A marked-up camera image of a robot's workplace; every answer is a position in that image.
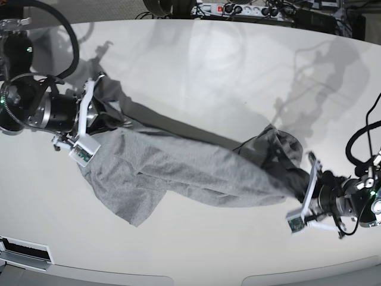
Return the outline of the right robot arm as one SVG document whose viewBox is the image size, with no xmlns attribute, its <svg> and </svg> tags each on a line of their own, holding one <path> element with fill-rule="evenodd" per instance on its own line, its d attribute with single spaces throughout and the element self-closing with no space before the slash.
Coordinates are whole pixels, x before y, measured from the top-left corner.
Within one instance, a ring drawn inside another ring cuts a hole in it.
<svg viewBox="0 0 381 286">
<path fill-rule="evenodd" d="M 29 23 L 24 17 L 26 7 L 47 12 L 67 32 L 73 58 L 64 71 L 56 75 L 31 71 L 34 47 L 24 28 Z M 59 92 L 58 85 L 76 71 L 79 60 L 77 36 L 56 8 L 42 1 L 1 1 L 1 131 L 18 135 L 29 129 L 75 138 L 80 115 L 85 117 L 85 132 L 91 135 L 123 126 L 126 118 L 99 96 L 92 96 L 82 111 L 84 95 Z"/>
</svg>

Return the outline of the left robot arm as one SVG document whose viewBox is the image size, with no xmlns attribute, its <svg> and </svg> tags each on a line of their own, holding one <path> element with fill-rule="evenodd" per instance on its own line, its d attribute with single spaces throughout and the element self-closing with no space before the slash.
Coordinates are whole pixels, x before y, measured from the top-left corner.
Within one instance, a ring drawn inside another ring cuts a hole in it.
<svg viewBox="0 0 381 286">
<path fill-rule="evenodd" d="M 380 225 L 380 153 L 373 151 L 370 131 L 380 127 L 380 122 L 369 123 L 369 116 L 380 101 L 377 97 L 366 114 L 366 125 L 349 139 L 345 154 L 355 166 L 355 177 L 336 176 L 331 171 L 321 171 L 313 153 L 310 162 L 315 166 L 311 171 L 313 184 L 306 194 L 310 198 L 305 225 L 318 222 L 327 216 L 333 218 L 339 237 L 354 235 L 359 226 L 371 228 Z M 352 155 L 352 147 L 357 139 L 367 135 L 370 158 L 361 161 Z"/>
</svg>

